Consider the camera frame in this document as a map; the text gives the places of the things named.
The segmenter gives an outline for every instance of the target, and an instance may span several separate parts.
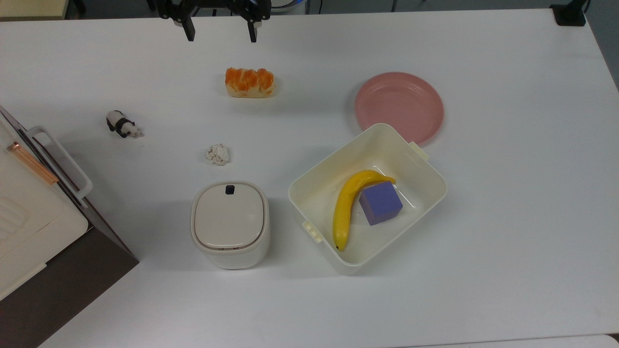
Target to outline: crumpled paper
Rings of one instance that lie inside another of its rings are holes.
[[[228,149],[223,144],[213,145],[204,155],[211,162],[216,165],[225,165],[230,161],[230,155]]]

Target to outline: storage box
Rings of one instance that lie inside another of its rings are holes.
[[[269,201],[247,181],[208,185],[198,192],[191,209],[191,239],[218,267],[253,267],[271,242]]]
[[[85,197],[92,183],[60,143],[49,134],[51,144],[32,140],[42,131],[26,130],[0,106],[0,144],[28,145],[60,179],[49,186],[0,149],[1,347],[40,346],[138,264]],[[76,166],[81,188],[59,161]]]
[[[406,142],[391,126],[375,124],[290,185],[295,220],[337,272],[353,274],[445,197],[447,183],[427,159],[419,146]],[[395,218],[370,226],[355,199],[348,244],[340,252],[332,235],[335,202],[346,180],[364,169],[395,178],[404,207]]]

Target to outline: pink plate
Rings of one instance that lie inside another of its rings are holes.
[[[405,72],[386,72],[363,84],[355,99],[355,114],[363,130],[386,123],[406,141],[419,145],[438,132],[445,111],[429,83]]]

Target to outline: black stand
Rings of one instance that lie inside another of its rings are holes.
[[[562,27],[583,27],[587,22],[582,12],[585,2],[587,0],[573,0],[567,5],[550,5],[556,23]]]
[[[80,15],[86,13],[86,5],[84,5],[83,0],[73,0],[73,3],[76,5],[77,13]]]

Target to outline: white lid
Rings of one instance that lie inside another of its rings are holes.
[[[194,211],[196,237],[208,248],[244,248],[260,237],[263,226],[262,196],[244,183],[220,183],[207,188]]]

